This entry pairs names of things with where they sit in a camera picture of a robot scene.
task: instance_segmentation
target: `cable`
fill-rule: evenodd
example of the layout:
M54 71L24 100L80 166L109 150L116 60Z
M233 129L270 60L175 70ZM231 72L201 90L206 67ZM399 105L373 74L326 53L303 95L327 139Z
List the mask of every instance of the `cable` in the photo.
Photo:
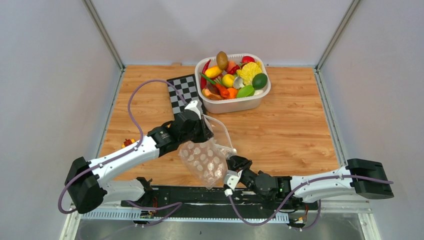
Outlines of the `cable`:
M357 175L342 175L342 178L352 178L352 179L362 179L362 180L367 180L367 181L371 181L371 182L376 182L376 183L380 183L380 184L393 184L393 181L386 181L386 180L380 180L380 179L376 179L376 178L371 178L371 177L367 177L367 176L357 176ZM239 213L239 211L236 208L236 205L233 202L233 198L231 198L231 195L228 196L229 201L231 203L232 209L234 210L235 214L238 216L238 218L245 224L249 225L249 226L253 226L253 227L258 227L258 226L262 226L266 223L268 223L271 219L273 219L275 217L275 215L280 211L280 209L284 206L284 204L286 204L286 202L289 200L289 198L300 188L302 188L305 185L317 182L317 181L322 181L322 180L328 180L328 179L338 179L340 178L340 176L323 176L323 177L318 177L318 178L314 178L312 180L309 180L307 182L303 182L301 183L299 186L295 187L293 190L291 190L291 192L289 192L287 194L287 196L285 196L284 200L281 202L281 204L277 207L277 209L275 210L275 212L273 214L271 214L271 216L269 216L265 221L260 222L260 223L251 223L246 221Z
M295 213L295 212L297 212L297 210L293 210L293 211L279 211L280 213L282 213L282 214L293 214L293 213Z
M305 215L302 216L302 218L305 218L305 223L306 223L306 221L308 221L308 211L309 211L308 205L306 205Z
M315 226L315 224L317 224L318 219L320 218L320 215L321 215L321 200L318 200L318 212L316 214L316 218L313 221L313 223L311 225L307 226L307 227L302 227L301 229L299 227L293 227L293 229L297 230L297 231L300 231L300 230L303 231L303 230L308 230L308 229L313 228Z
M129 101L128 101L128 105L127 105L127 109L128 109L128 114L129 114L129 117L131 118L131 121L134 123L134 125L138 128L138 131L140 132L140 140L137 142L137 144L135 145L135 148L139 148L140 147L140 145L142 144L142 142L143 142L143 137L144 137L144 134L143 134L143 130L142 130L142 128L140 127L140 125L137 123L137 121L136 121L136 119L134 118L134 116L133 116L133 114L131 113L131 102L133 101L133 98L134 98L134 96L136 95L136 93L137 93L137 91L141 88L141 87L143 87L144 85L146 85L146 84L149 84L149 83L152 83L152 82L160 82L160 83L166 83L166 84L168 84L170 87L172 87L174 90L175 90L175 92L176 92L176 94L178 95L178 97L179 97L179 99L181 99L181 101L184 103L184 105L186 105L187 104L187 102L186 102L186 100L184 99L184 97L183 97L183 95L181 95L179 92L178 92L178 90L177 90L177 88L174 86L174 85L172 85L171 83L169 83L169 82L167 82L167 81L165 81L165 80L160 80L160 79L152 79L152 80L148 80L148 81L145 81L145 82L143 82L142 84L140 84L135 90L134 90L134 92L132 92L132 94L131 94L131 96L129 97ZM104 162L102 162L102 163L99 163L99 164L97 164L97 165L95 165L95 166L92 166L92 167L90 167L90 168L88 168L88 169L86 169L86 170L84 170L84 171L82 171L81 173L79 173L78 175L76 175L75 177L73 177L66 185L65 185L65 187L63 188L63 190L62 190L62 192L60 193L60 195L59 195L59 200L58 200L58 202L57 202L57 208L59 209L59 211L61 212L61 213L63 213L63 214L71 214L71 213L73 213L73 212L75 212L77 209L76 208L74 208L74 209L72 209L72 210L65 210L65 209L63 209L63 207L62 207L62 200L64 199L64 195L65 195L65 193L66 193L66 191L69 189L69 187L76 181L76 180L78 180L81 176L83 176L83 175L85 175L86 173L88 173L88 172L91 172L91 171L93 171L93 170L95 170L95 169L97 169L97 168L99 168L101 165L106 165L106 164L108 164L108 163L110 163L110 162L113 162L113 161L115 161L115 160L117 160L117 159L120 159L120 158L122 158L123 156L126 156L126 155L128 155L128 154L130 154L130 153L132 153L134 151L134 148L131 148L130 150L128 150L128 151L126 151L126 152L124 152L124 153L121 153L121 154L119 154L119 155L117 155L117 156L114 156L114 157L112 157L112 158L110 158L110 159L108 159L108 160L106 160L106 161L104 161Z
M142 226L145 226L145 227L149 227L149 226L154 226L156 224L160 224L165 219L169 218L169 216L171 216L176 210L178 210L183 205L183 203L179 201L179 202L172 203L172 204L169 204L169 205L166 205L166 206L161 206L161 207L144 207L144 206L139 206L139 205L135 204L132 201L126 201L126 202L128 204L130 204L131 206L133 206L135 208L138 208L138 209L141 209L141 210L156 210L157 211L157 210L168 209L168 208L171 208L171 207L176 206L172 211L170 211L168 214L166 214L161 219L159 219L159 220L157 220L155 222L152 222L152 223L142 224Z

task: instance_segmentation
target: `wooden surface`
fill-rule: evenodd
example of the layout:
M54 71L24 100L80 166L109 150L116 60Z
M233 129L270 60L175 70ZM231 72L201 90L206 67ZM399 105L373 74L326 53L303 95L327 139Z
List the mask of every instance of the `wooden surface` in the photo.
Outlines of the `wooden surface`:
M121 148L125 138L140 138L127 112L133 90L150 79L194 73L194 66L129 66L112 113L101 156ZM228 128L237 154L253 161L251 169L276 176L311 175L339 167L312 68L267 67L271 91L259 107L210 114ZM173 120L167 85L153 82L134 97L131 110L147 134ZM153 179L154 185L199 186L182 164L178 151L138 165L117 180Z

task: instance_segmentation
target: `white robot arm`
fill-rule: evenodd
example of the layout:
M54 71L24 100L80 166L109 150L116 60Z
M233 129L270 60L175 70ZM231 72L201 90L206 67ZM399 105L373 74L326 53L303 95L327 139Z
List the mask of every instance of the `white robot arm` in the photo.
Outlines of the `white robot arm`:
M69 170L65 185L82 171L96 167L76 180L68 192L80 214L90 212L102 203L114 201L138 201L146 191L152 191L150 182L143 177L131 181L112 181L121 173L149 160L178 149L187 141L203 143L213 137L200 112L201 103L192 100L185 110L176 115L174 121L155 127L139 141L114 153L86 161L76 159ZM337 170L309 176L270 176L250 170L252 161L241 156L227 159L228 172L224 178L223 192L230 195L237 183L241 182L264 201L280 201L287 193L309 180L340 176L338 179L325 179L312 182L295 191L293 202L314 203L323 198L358 194L368 199L392 198L388 184L366 180L343 178L347 175L360 175L387 180L383 166L379 162L362 159L348 160L348 166Z

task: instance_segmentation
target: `small red object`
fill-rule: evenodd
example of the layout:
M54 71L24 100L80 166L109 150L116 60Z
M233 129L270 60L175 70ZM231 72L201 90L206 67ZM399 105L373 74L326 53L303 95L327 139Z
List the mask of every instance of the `small red object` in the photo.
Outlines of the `small red object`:
M255 59L253 57L251 57L251 56L244 56L241 59L241 63L242 64L244 64L244 63L254 63L254 62L255 62Z
M203 70L201 71L202 74L205 74L206 70L209 68L209 63L211 62L211 59L207 61L207 63L204 65ZM200 90L203 90L206 87L206 79L202 76L200 78Z
M231 68L231 70L228 72L228 74L233 75L233 74L235 74L235 73L236 73L236 71L237 71L237 70L239 70L239 69L240 69L240 66L239 66L239 65L235 65L233 68Z
M129 145L131 145L131 144L133 144L133 142L132 142L130 139L126 139L126 138L125 138L125 141L123 142L123 145L124 145L125 147L127 147L127 146L129 146Z

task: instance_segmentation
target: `plastic bin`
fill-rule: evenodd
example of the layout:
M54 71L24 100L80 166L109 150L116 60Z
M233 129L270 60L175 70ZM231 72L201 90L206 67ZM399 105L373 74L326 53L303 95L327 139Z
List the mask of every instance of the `plastic bin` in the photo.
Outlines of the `plastic bin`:
M263 93L256 95L256 96L248 96L243 98L236 98L236 99L226 99L226 100L210 100L207 99L202 94L202 90L200 89L200 74L202 72L203 67L205 64L211 59L209 66L215 66L217 64L216 57L208 57L203 60L201 60L194 70L194 74L196 76L196 87L197 92L200 96L200 98L203 100L204 107L206 110L213 114L221 114L221 113L230 113L230 112L237 112L237 111L243 111L248 109L254 109L257 106L261 104L262 98L265 97L271 90L271 82L270 78L267 74L267 70L265 69L264 63L259 59L259 57L248 54L248 53L241 53L241 54L228 54L228 60L235 61L236 63L240 63L242 61L242 58L244 56L250 56L255 59L256 62L261 63L262 72L266 74L268 77L268 83L264 88L262 88Z

